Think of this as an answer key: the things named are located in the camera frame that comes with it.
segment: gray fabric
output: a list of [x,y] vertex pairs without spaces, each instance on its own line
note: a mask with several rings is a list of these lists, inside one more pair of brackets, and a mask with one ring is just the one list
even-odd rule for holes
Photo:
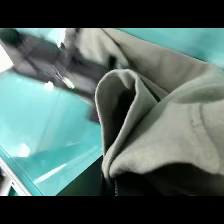
[[[80,37],[79,47],[85,57],[105,63],[113,52],[130,68],[109,72],[96,90],[105,178],[125,172],[149,174],[169,164],[224,175],[224,74],[115,29],[84,32],[89,35]],[[162,101],[157,103],[152,91]]]

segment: cloth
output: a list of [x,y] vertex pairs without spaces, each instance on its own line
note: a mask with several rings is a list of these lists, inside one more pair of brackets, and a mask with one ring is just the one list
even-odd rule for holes
[[113,53],[129,67],[110,71],[96,90],[106,181],[135,173],[166,195],[166,185],[190,195],[223,195],[222,71],[115,29],[82,34],[85,57],[104,63]]

